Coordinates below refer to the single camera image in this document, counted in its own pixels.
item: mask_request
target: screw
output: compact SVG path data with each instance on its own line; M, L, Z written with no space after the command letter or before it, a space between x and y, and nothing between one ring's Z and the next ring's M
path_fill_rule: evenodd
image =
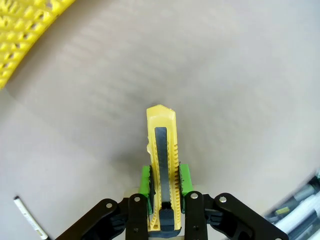
M227 199L226 199L226 197L221 196L221 197L219 198L219 201L224 204L224 203L227 201Z
M190 196L192 199L197 199L198 198L198 194L196 194L195 192L191 194Z

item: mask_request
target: yellow plastic crate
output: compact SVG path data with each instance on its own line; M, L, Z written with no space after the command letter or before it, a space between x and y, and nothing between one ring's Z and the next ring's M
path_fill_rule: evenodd
M41 34L75 0L0 0L0 89Z

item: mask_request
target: white surface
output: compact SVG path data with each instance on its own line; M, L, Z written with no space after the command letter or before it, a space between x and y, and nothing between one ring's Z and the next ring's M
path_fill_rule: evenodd
M195 184L270 209L320 165L319 13L317 0L77 0L0 92L1 239L38 237L17 194L56 238L139 185L155 104L176 111Z

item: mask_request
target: white pen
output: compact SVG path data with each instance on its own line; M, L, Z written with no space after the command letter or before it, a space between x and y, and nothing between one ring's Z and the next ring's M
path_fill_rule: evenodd
M51 240L51 238L45 233L45 231L39 226L33 216L30 214L26 206L21 201L20 197L16 196L13 199L15 205L18 207L22 215L29 222L29 224L33 227L33 229L39 234L42 240Z

